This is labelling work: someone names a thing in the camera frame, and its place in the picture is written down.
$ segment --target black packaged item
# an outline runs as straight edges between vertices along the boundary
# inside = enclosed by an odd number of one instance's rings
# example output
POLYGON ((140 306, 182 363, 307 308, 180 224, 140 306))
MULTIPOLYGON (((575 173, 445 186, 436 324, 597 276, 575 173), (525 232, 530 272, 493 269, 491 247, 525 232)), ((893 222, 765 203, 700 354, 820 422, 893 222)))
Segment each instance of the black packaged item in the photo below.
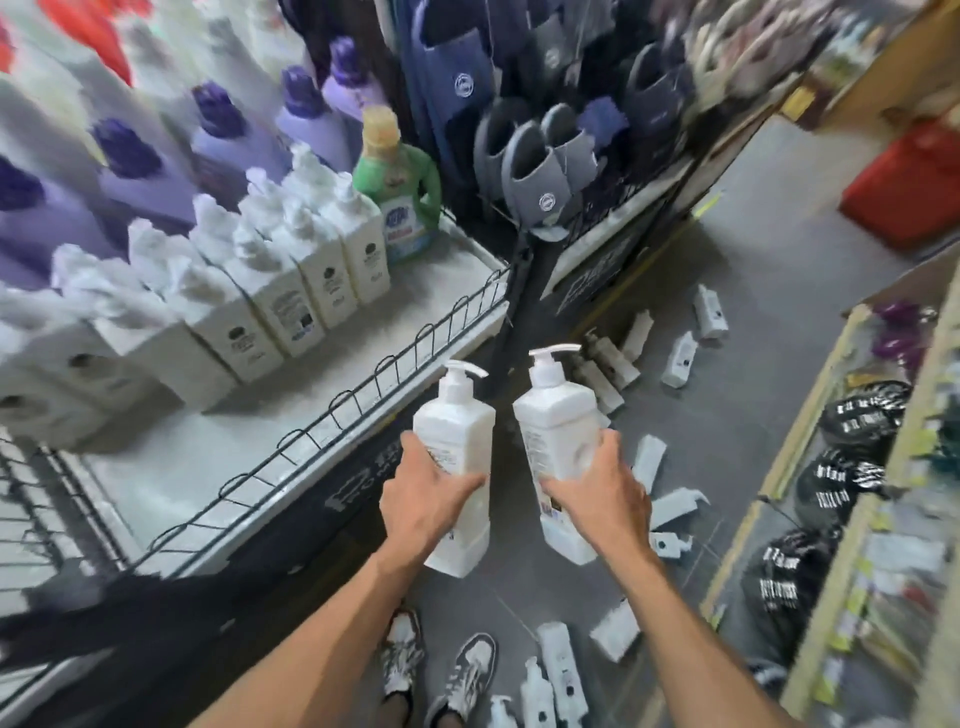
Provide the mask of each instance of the black packaged item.
POLYGON ((846 525, 861 493, 881 493, 884 470, 856 449, 828 448, 797 478, 796 511, 811 528, 846 525))
POLYGON ((824 408, 820 428, 832 445, 883 452, 903 422, 912 387, 887 379, 858 387, 824 408))
POLYGON ((785 665, 793 663, 842 535, 841 528, 789 531, 754 554, 744 571, 747 609, 785 665))

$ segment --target yellow bottle cap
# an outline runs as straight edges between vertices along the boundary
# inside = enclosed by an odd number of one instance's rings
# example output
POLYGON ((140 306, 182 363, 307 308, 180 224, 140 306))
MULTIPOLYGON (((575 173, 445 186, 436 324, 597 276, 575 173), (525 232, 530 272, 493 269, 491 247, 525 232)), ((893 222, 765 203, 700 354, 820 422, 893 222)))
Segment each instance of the yellow bottle cap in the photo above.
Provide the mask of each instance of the yellow bottle cap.
POLYGON ((371 149, 390 149, 400 143, 400 126, 390 107, 363 109, 363 143, 371 149))

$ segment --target sneaker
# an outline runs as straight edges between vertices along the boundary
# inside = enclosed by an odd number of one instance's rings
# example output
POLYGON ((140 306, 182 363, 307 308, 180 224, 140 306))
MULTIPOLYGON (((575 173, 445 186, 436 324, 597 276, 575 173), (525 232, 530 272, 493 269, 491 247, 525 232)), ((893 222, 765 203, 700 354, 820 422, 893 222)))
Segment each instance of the sneaker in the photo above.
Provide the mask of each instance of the sneaker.
POLYGON ((383 694, 412 693, 417 667, 425 656, 417 613, 407 607, 394 612, 390 631, 383 641, 383 694))
POLYGON ((460 648, 444 694, 427 711, 424 722, 426 728, 435 728, 441 716, 451 711, 467 725, 477 699, 490 687, 495 670, 496 642, 493 637, 487 634, 473 635, 460 648))

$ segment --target logo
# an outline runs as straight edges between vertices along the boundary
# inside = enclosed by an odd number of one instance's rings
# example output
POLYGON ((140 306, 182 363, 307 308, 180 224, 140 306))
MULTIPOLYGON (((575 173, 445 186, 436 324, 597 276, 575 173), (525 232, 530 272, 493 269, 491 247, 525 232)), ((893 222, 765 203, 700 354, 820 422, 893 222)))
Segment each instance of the logo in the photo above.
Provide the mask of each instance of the logo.
POLYGON ((468 98, 473 93, 473 77, 469 73, 461 73, 453 82, 453 90, 460 98, 468 98))

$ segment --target white shelf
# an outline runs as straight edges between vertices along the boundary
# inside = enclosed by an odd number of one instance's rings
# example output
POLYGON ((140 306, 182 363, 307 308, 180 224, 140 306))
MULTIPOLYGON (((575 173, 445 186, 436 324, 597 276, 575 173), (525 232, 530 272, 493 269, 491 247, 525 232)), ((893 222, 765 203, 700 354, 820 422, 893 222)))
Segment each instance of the white shelf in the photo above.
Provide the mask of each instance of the white shelf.
POLYGON ((147 556, 141 571, 179 572, 226 528, 227 536, 188 572, 219 569, 378 422, 421 392, 443 361, 466 355, 498 330, 506 314, 505 303, 494 305, 506 290, 503 266, 456 231, 444 237, 416 260, 396 266, 390 293, 330 332, 315 351, 287 362, 215 411, 188 412, 172 396, 160 395, 111 424, 82 455, 64 455, 121 546, 133 560, 147 556), (483 295, 460 303, 449 323, 423 335, 396 362, 389 360, 492 277, 483 295), (373 381, 323 417, 338 394, 361 385, 384 359, 373 381), (361 410, 375 405, 373 415, 349 429, 361 410), (291 434, 300 428, 308 434, 291 434), (342 428, 349 432, 342 436, 342 428), (258 470, 281 442, 289 447, 258 470), (216 502, 195 524, 177 529, 217 501, 226 483, 251 472, 256 477, 230 501, 216 502), (255 511, 248 507, 268 497, 255 511), (163 552, 151 554, 152 542, 165 533, 169 537, 171 529, 175 537, 163 552))

